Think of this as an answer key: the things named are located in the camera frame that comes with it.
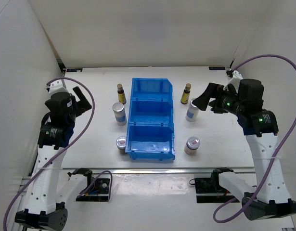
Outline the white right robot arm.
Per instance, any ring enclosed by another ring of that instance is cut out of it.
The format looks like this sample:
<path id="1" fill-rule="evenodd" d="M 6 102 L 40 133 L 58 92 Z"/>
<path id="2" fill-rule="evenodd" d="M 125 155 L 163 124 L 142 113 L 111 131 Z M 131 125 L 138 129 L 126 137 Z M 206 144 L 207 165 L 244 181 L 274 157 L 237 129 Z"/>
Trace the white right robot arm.
<path id="1" fill-rule="evenodd" d="M 284 182 L 278 151 L 278 125 L 275 114 L 263 109 L 264 86 L 255 79 L 242 79 L 238 89 L 209 83 L 193 104 L 201 111 L 211 107 L 216 114 L 231 113 L 243 129 L 251 150 L 257 186 L 252 187 L 229 168 L 215 169 L 210 188 L 215 192 L 226 189 L 242 208 L 248 220 L 283 218 L 296 214 L 296 201 L 292 200 Z"/>

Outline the white-lid sauce jar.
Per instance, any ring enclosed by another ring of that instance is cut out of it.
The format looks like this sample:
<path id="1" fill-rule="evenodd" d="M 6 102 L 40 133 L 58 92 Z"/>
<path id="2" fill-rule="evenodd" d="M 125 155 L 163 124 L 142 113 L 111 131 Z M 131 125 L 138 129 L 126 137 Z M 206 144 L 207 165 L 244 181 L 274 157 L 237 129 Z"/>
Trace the white-lid sauce jar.
<path id="1" fill-rule="evenodd" d="M 119 151 L 120 154 L 125 154 L 126 153 L 126 137 L 124 136 L 120 136 L 117 138 L 116 140 L 116 146 L 117 146 L 117 149 Z"/>
<path id="2" fill-rule="evenodd" d="M 187 142 L 184 147 L 184 151 L 188 155 L 195 155 L 197 153 L 199 146 L 200 146 L 200 140 L 195 136 L 191 136 L 187 139 Z"/>

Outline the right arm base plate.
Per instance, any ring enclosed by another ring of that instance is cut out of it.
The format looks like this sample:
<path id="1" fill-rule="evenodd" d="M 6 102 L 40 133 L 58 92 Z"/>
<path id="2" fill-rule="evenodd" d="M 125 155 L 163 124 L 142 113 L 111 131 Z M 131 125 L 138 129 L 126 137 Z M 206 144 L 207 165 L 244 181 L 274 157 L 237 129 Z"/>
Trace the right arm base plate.
<path id="1" fill-rule="evenodd" d="M 189 185 L 195 187 L 198 204 L 225 203 L 234 199 L 226 189 L 215 189 L 210 178 L 194 178 L 189 180 Z"/>

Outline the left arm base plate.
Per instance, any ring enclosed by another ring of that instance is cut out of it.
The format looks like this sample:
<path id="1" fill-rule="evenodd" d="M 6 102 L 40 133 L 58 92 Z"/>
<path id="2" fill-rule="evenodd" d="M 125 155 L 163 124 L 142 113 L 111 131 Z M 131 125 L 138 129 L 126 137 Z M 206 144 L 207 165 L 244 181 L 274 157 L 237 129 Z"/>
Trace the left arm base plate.
<path id="1" fill-rule="evenodd" d="M 91 176 L 87 188 L 76 197 L 78 202 L 109 202 L 113 184 L 113 174 L 109 170 Z"/>

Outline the silver-lid blue canister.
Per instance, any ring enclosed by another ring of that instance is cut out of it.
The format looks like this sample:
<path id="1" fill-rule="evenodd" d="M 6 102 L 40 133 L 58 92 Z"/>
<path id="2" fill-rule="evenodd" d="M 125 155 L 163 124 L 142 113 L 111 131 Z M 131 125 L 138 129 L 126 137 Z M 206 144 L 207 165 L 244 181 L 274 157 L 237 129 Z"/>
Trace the silver-lid blue canister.
<path id="1" fill-rule="evenodd" d="M 123 103 L 116 102 L 113 104 L 113 112 L 118 125 L 123 126 L 127 123 L 127 117 Z"/>
<path id="2" fill-rule="evenodd" d="M 195 100 L 195 98 L 192 98 L 188 104 L 188 109 L 187 109 L 187 113 L 185 116 L 185 119 L 189 122 L 194 122 L 197 118 L 199 109 L 193 104 L 193 100 Z"/>

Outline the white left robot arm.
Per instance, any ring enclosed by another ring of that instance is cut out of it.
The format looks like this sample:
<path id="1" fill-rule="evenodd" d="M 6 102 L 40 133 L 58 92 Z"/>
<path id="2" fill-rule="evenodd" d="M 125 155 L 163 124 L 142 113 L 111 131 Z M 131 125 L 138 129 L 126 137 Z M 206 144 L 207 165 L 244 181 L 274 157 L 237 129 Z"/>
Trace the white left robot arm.
<path id="1" fill-rule="evenodd" d="M 83 174 L 71 179 L 64 190 L 57 192 L 66 148 L 74 133 L 75 120 L 93 107 L 79 87 L 69 93 L 65 87 L 49 87 L 50 98 L 45 102 L 49 112 L 43 117 L 38 138 L 36 171 L 26 207 L 18 211 L 14 221 L 24 227 L 61 231 L 66 225 L 67 203 L 81 190 L 89 193 L 95 181 Z"/>

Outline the small brown bottle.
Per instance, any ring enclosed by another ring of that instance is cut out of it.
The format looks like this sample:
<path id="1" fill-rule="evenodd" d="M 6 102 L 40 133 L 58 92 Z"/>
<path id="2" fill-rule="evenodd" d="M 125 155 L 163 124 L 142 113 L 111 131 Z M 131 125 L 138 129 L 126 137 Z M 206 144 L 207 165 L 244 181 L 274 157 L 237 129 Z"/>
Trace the small brown bottle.
<path id="1" fill-rule="evenodd" d="M 122 104 L 126 104 L 127 100 L 125 97 L 124 89 L 122 84 L 117 84 L 118 101 Z"/>
<path id="2" fill-rule="evenodd" d="M 181 100 L 180 100 L 180 102 L 182 104 L 187 104 L 188 103 L 190 92 L 191 92 L 191 84 L 190 83 L 187 83 L 185 85 L 185 88 L 183 90 L 183 94 L 182 94 L 182 97 L 181 97 Z"/>

